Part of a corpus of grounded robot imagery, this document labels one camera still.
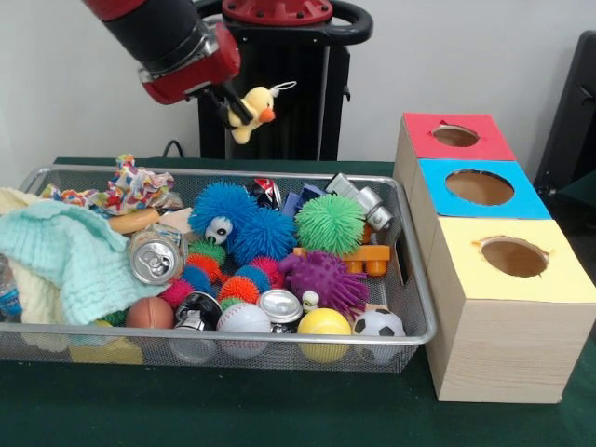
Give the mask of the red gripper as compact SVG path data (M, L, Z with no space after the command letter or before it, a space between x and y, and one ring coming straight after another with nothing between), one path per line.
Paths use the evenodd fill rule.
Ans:
M164 105L187 100L202 88L221 85L221 90L209 90L207 96L225 127L236 129L238 121L252 121L251 111L229 81L239 74L240 64L234 36L223 23L216 23L182 66L164 74L151 74L145 68L138 73L149 96Z

